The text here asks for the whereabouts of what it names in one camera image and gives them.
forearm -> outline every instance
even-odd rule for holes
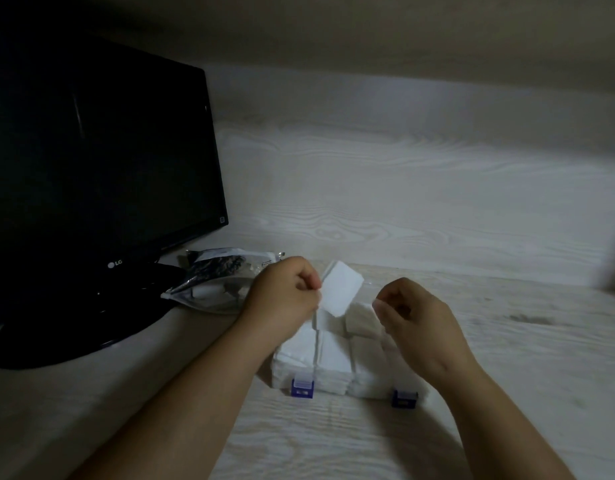
[[[269,350],[237,322],[146,404],[72,480],[206,478]]]
[[[482,468],[480,473],[486,478],[574,478],[508,395],[480,367],[454,380],[441,394],[453,415],[460,418],[462,436],[467,432],[477,440],[481,456],[490,457],[491,468]],[[470,463],[486,462],[472,458]]]

purple clip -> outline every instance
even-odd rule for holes
[[[414,409],[418,399],[418,392],[405,392],[394,389],[394,394],[392,394],[392,407],[398,409]]]
[[[292,397],[303,397],[312,399],[314,397],[314,379],[311,374],[297,374],[292,379],[292,387],[290,388]]]

wood grain surface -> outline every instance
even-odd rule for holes
[[[600,286],[615,96],[206,66],[239,246]]]
[[[317,263],[323,269],[325,263]],[[566,285],[353,266],[360,299],[408,275],[447,301],[485,369],[577,478],[615,479],[615,297]],[[175,309],[114,347],[34,371],[0,370],[0,480],[60,480],[231,322]],[[415,411],[255,377],[213,478],[469,478],[446,404]]]

hand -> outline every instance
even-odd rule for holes
[[[318,308],[321,279],[302,257],[291,257],[266,267],[246,298],[239,323],[272,352],[292,337]]]
[[[418,283],[391,282],[372,306],[408,365],[433,387],[480,370],[452,310]]]

left hand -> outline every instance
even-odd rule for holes
[[[290,257],[266,267],[246,298],[239,323],[272,352],[318,308],[321,278],[309,261]]]

